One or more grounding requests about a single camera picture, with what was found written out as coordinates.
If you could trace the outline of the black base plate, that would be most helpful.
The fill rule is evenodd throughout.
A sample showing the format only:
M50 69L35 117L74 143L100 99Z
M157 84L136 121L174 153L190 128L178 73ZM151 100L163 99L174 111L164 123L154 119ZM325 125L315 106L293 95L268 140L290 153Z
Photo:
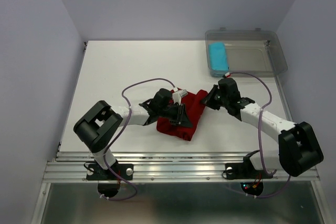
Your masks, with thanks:
M243 179L272 179L263 170L257 170L251 163L227 163L222 172L222 177L227 180Z
M118 180L118 178L108 169L102 169L97 163L84 163L87 170L86 180L100 181L100 180ZM112 166L113 171L125 180L133 179L133 164L118 163Z

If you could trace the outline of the red t shirt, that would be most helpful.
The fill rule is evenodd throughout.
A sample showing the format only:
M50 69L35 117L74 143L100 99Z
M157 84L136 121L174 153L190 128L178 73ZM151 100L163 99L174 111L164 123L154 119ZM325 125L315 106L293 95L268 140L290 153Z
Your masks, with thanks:
M197 94L188 92L188 94L182 98L182 103L186 105L186 114L193 124L193 127L171 125L168 119L159 118L156 124L156 130L162 134L178 137L185 141L191 141L205 109L205 105L201 103L201 100L207 95L207 91L199 90Z

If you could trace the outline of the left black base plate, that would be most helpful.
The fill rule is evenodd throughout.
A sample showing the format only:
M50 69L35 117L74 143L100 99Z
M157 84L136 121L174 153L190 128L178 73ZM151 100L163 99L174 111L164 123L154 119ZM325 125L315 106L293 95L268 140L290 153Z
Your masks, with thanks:
M118 180L118 178L108 169L102 169L97 163L84 163L87 170L86 180L100 181L100 180ZM118 163L112 166L113 171L125 180L133 179L133 164Z

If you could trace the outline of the rolled light blue t shirt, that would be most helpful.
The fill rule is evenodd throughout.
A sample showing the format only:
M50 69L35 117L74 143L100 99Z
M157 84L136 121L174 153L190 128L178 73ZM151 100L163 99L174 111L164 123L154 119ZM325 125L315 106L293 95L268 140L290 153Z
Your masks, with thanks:
M211 69L215 71L229 70L227 53L223 42L214 42L208 45Z

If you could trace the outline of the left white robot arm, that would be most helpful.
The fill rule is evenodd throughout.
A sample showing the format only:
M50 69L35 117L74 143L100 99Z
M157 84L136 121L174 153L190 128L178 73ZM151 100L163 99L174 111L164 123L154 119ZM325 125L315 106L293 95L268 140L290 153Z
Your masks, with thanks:
M186 90L176 88L171 92L161 88L153 98L135 106L110 106L104 100L98 101L73 127L98 164L98 168L89 168L91 173L115 180L116 174L124 175L126 180L131 180L132 167L118 164L110 151L113 135L120 127L125 130L128 125L147 126L160 118L167 119L172 126L192 128L186 105L182 103L182 97L186 95Z

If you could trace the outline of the clear plastic bin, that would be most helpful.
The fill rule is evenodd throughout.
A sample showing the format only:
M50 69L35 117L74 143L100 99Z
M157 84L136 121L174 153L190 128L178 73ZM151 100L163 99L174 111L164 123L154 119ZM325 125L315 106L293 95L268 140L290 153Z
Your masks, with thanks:
M229 70L211 69L208 45L225 44ZM208 30L205 46L209 73L221 77L227 72L246 72L259 77L274 77L287 71L288 66L276 33L264 30Z

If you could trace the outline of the aluminium mounting rail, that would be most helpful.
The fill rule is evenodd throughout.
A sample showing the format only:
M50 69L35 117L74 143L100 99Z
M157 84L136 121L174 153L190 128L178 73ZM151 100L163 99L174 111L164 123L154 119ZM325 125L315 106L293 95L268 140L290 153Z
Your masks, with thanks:
M245 152L210 153L137 153L117 152L121 164L134 166L133 183L217 183L225 182L222 172L228 163L238 163ZM87 171L84 162L91 161L88 152L59 152L48 162L44 183L84 183Z

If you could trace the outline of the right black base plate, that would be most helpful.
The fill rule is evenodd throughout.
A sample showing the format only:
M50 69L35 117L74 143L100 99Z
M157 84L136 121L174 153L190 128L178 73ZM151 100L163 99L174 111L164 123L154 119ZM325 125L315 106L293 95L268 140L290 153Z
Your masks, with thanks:
M227 180L243 179L272 179L263 170L257 170L251 163L227 163L222 172L222 177Z

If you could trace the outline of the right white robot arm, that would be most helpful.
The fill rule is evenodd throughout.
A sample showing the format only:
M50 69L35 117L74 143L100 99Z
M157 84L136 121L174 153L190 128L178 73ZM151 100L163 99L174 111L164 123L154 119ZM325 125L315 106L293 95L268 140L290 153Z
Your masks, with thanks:
M241 170L248 177L255 176L260 170L267 176L273 176L279 169L297 177L324 160L309 123L282 119L266 111L254 100L242 97L233 78L219 80L202 103L213 110L225 108L229 115L257 128L259 138L265 133L278 144L275 150L265 152L260 147L244 157Z

